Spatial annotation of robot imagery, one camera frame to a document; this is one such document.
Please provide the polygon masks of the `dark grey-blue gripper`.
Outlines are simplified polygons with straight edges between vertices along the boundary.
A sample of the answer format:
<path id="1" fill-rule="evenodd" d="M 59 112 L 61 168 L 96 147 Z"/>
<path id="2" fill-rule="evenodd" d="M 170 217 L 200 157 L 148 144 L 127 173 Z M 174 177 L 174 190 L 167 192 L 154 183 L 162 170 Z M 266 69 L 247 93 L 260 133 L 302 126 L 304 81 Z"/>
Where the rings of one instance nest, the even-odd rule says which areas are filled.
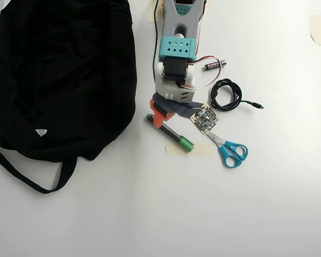
<path id="1" fill-rule="evenodd" d="M 150 107 L 154 112 L 153 124 L 156 128 L 160 128 L 163 122 L 168 121 L 175 114 L 183 118 L 191 118 L 196 113 L 203 103 L 179 103 L 172 100 L 167 100 L 158 93 L 155 93 L 150 100 Z"/>

